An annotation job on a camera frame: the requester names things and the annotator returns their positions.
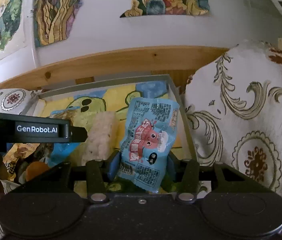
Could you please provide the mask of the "orange yellow snack packet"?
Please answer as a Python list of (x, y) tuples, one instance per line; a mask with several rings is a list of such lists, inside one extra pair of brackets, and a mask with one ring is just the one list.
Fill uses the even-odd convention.
[(16, 165), (17, 162), (23, 160), (35, 152), (39, 144), (31, 143), (16, 143), (3, 157), (3, 163), (7, 169), (7, 179), (9, 181), (14, 181), (16, 178)]

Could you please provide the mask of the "rice cracker stick pack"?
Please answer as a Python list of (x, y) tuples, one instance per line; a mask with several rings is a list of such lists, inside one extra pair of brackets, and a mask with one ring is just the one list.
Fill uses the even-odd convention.
[(114, 151), (119, 120), (115, 111), (97, 113), (92, 127), (88, 131), (88, 139), (81, 164), (91, 160), (107, 160)]

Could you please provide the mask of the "orange mandarin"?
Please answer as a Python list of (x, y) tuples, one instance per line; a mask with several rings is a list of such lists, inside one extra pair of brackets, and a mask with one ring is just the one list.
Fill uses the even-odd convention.
[(50, 168), (46, 163), (43, 163), (41, 161), (34, 161), (27, 167), (25, 171), (25, 179), (26, 181), (30, 181), (31, 179), (48, 171), (49, 169)]

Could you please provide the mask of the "light blue candy packet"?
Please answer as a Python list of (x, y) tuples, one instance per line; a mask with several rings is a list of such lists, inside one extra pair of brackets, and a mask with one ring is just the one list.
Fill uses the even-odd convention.
[(117, 175), (145, 191), (159, 191), (168, 154), (177, 136), (180, 105), (170, 99), (134, 98), (120, 142), (121, 163)]

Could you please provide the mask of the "floral satin bed cover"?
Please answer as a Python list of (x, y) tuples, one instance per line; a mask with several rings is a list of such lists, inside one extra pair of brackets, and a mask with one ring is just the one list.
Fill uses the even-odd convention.
[(4, 239), (282, 239), (282, 51), (242, 42), (190, 76), (184, 98), (167, 75), (107, 80), (41, 95), (0, 90), (0, 113), (34, 116), (36, 98), (166, 81), (185, 110), (190, 156), (200, 165), (194, 204), (176, 192), (105, 183), (109, 201), (87, 197), (85, 165), (63, 161), (0, 201)]

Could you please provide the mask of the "blond boy poster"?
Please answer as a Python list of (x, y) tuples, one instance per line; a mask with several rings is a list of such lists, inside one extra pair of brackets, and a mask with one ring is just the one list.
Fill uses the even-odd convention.
[(25, 47), (23, 0), (0, 0), (0, 60)]

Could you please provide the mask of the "grey tray with drawing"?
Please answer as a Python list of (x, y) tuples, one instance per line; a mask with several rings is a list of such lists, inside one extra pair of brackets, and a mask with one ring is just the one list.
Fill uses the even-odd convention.
[(65, 160), (75, 166), (108, 160), (118, 150), (122, 159), (110, 189), (121, 190), (128, 182), (151, 192), (180, 188), (183, 169), (177, 161), (191, 155), (193, 143), (187, 139), (184, 107), (166, 81), (36, 98), (33, 107), (34, 116), (69, 120), (88, 133), (85, 142), (54, 144), (44, 158), (49, 167)]

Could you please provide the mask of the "white wall pipe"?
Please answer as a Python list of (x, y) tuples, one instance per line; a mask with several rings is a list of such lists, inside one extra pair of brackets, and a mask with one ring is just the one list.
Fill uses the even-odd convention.
[(40, 67), (40, 62), (38, 60), (38, 56), (37, 56), (37, 50), (36, 50), (36, 46), (35, 46), (35, 39), (34, 39), (34, 22), (33, 22), (33, 15), (30, 15), (30, 23), (29, 25), (31, 26), (30, 29), (30, 41), (31, 41), (31, 52), (32, 52), (32, 58), (33, 58), (33, 64), (35, 68), (39, 68)]

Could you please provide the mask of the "wooden bed frame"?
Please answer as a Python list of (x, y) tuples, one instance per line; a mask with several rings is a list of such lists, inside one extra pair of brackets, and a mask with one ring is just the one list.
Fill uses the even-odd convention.
[(105, 51), (55, 62), (0, 83), (0, 89), (41, 89), (64, 81), (77, 85), (93, 82), (97, 76), (150, 72), (169, 74), (184, 88), (195, 71), (213, 62), (226, 48), (205, 46), (154, 46)]

